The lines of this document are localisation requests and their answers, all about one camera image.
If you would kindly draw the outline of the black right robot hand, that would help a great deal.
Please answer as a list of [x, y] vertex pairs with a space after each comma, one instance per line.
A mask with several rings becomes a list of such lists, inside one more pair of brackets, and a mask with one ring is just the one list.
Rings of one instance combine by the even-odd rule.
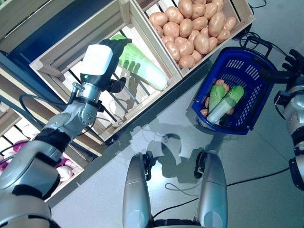
[[304, 74], [304, 56], [297, 50], [291, 49], [289, 55], [285, 57], [285, 62], [282, 64], [288, 74], [289, 82], [294, 81]]

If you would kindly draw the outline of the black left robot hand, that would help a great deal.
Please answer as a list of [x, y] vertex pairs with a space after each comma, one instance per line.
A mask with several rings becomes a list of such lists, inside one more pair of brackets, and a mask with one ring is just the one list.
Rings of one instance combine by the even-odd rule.
[[124, 47], [131, 42], [129, 38], [104, 39], [98, 44], [89, 45], [82, 60], [81, 84], [92, 84], [102, 92], [121, 92], [126, 79], [114, 80], [111, 77]]

